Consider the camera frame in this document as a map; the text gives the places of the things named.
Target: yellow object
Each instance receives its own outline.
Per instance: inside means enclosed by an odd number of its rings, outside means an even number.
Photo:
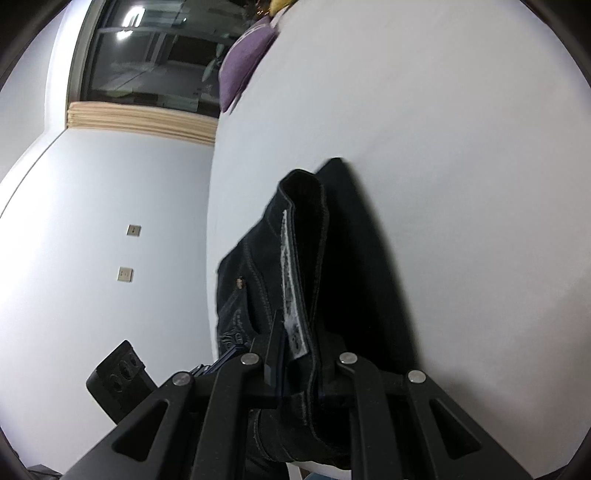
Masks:
[[[292,3],[293,0],[271,0],[271,5],[269,6],[269,15],[274,17],[281,10],[283,10],[288,5],[291,5]]]

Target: light switch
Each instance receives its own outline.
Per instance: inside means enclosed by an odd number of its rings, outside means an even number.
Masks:
[[[139,231],[141,230],[141,226],[139,225],[129,225],[127,227],[127,234],[129,236],[139,236]]]
[[[126,281],[130,282],[131,277],[134,274],[134,269],[129,267],[120,267],[119,268],[119,275],[117,276],[118,281]]]

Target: silver screw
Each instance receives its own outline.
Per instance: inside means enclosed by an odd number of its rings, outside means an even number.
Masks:
[[[339,361],[343,365],[353,365],[357,363],[357,355],[351,352],[343,352],[339,355]]]
[[[175,384],[177,387],[188,385],[190,381],[191,374],[188,374],[187,372],[179,372],[173,376],[173,384]]]
[[[427,379],[427,376],[420,370],[411,370],[408,372],[408,379],[411,383],[423,383]]]
[[[256,365],[259,361],[259,356],[256,353],[245,353],[240,357],[242,365]]]

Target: white bed sheet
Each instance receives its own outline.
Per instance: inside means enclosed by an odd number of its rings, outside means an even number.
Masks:
[[[591,426],[591,90],[573,59],[518,0],[300,0],[280,27],[217,131],[213,344],[219,261],[286,173],[344,157],[424,369],[531,474],[564,465]]]

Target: purple cushion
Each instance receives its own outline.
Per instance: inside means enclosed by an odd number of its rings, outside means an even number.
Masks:
[[[268,16],[261,18],[236,40],[226,55],[219,73],[222,112],[246,88],[256,66],[275,41],[277,32],[270,22]]]

